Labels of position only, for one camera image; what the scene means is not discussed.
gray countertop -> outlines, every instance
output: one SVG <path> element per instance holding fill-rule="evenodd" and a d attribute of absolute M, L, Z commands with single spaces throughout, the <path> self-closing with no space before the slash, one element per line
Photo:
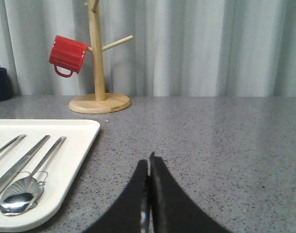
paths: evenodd
<path fill-rule="evenodd" d="M 78 233 L 96 221 L 151 152 L 189 197 L 234 233 L 296 233 L 296 98 L 135 97 L 89 115 L 71 96 L 17 96 L 0 119 L 92 119 L 101 124 L 57 214 L 29 233 Z"/>

metal spoon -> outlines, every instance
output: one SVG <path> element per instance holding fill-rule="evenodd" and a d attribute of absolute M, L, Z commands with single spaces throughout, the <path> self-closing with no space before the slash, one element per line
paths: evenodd
<path fill-rule="evenodd" d="M 3 193 L 0 200 L 0 211 L 6 216 L 16 216 L 36 207 L 36 200 L 42 195 L 43 187 L 33 177 L 42 167 L 50 154 L 62 143 L 66 137 L 60 137 L 50 150 L 44 155 L 29 176 L 12 183 Z"/>

spoon bowl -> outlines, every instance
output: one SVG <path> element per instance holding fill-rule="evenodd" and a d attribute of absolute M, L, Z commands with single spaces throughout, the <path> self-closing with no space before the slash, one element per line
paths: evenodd
<path fill-rule="evenodd" d="M 20 215 L 36 207 L 36 200 L 44 188 L 32 176 L 19 179 L 10 185 L 1 198 L 0 211 L 3 215 Z"/>

white tray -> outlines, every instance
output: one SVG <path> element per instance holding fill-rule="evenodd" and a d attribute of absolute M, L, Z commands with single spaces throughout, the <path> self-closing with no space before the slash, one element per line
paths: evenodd
<path fill-rule="evenodd" d="M 33 229 L 58 211 L 99 129 L 100 124 L 93 120 L 0 120 L 0 147 L 19 134 L 27 135 L 15 147 L 0 154 L 0 177 L 44 135 L 51 136 L 13 181 L 31 172 L 60 136 L 67 137 L 40 169 L 45 172 L 35 174 L 38 181 L 45 179 L 38 206 L 19 216 L 0 213 L 0 232 Z"/>

wooden peg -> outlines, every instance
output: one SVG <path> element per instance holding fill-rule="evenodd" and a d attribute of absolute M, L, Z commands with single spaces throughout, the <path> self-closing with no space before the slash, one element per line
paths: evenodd
<path fill-rule="evenodd" d="M 99 3 L 99 0 L 95 0 L 94 1 L 94 5 L 93 5 L 93 7 L 91 8 L 91 11 L 92 12 L 96 12 L 96 10 L 97 10 L 97 7 L 98 7 L 98 3 Z"/>
<path fill-rule="evenodd" d="M 111 43 L 111 44 L 108 44 L 108 45 L 106 45 L 106 46 L 103 46 L 103 47 L 102 47 L 102 51 L 106 51 L 106 50 L 108 50 L 108 49 L 110 49 L 110 48 L 116 47 L 117 45 L 120 45 L 120 44 L 123 44 L 123 43 L 125 43 L 125 42 L 127 42 L 127 41 L 130 41 L 130 40 L 133 39 L 133 38 L 134 38 L 134 37 L 133 37 L 132 35 L 130 35 L 130 36 L 125 37 L 125 38 L 123 38 L 123 39 L 121 39 L 121 40 L 118 40 L 118 41 L 116 41 L 116 42 L 113 42 L 113 43 Z M 93 52 L 93 48 L 92 48 L 92 47 L 88 47 L 88 48 L 87 48 L 87 51 Z"/>

